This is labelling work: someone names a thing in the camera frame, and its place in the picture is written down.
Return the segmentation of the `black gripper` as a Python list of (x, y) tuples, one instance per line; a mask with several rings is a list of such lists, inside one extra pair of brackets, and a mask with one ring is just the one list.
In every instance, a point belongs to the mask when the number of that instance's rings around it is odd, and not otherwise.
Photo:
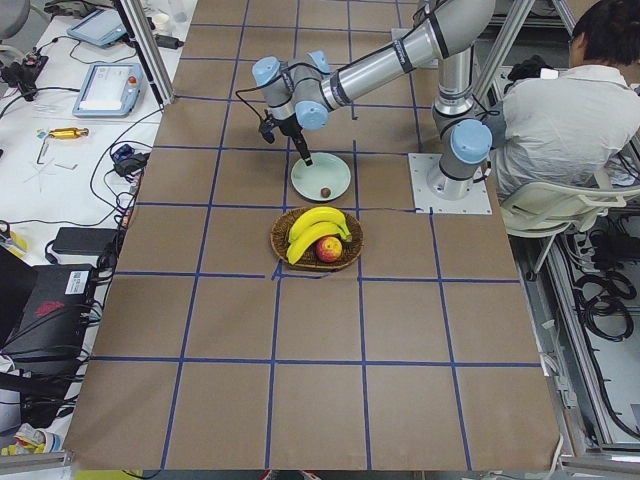
[(311, 166), (313, 164), (311, 153), (302, 135), (302, 127), (299, 125), (296, 115), (293, 114), (285, 119), (275, 119), (275, 124), (283, 135), (292, 139), (303, 163), (306, 166)]

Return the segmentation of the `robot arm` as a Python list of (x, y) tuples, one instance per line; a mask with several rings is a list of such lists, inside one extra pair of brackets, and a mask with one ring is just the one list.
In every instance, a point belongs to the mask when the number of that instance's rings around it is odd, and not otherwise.
[(488, 127), (472, 113), (472, 68), (474, 43), (494, 10), (492, 1), (424, 1), (406, 33), (338, 69), (329, 66), (321, 50), (289, 61), (258, 60), (252, 75), (267, 104), (258, 116), (259, 133), (273, 143), (280, 131), (311, 167), (315, 162), (304, 131), (323, 128), (331, 112), (436, 60), (439, 84), (432, 116), (444, 152), (428, 181), (435, 194), (453, 198), (456, 188), (471, 184), (491, 146)]

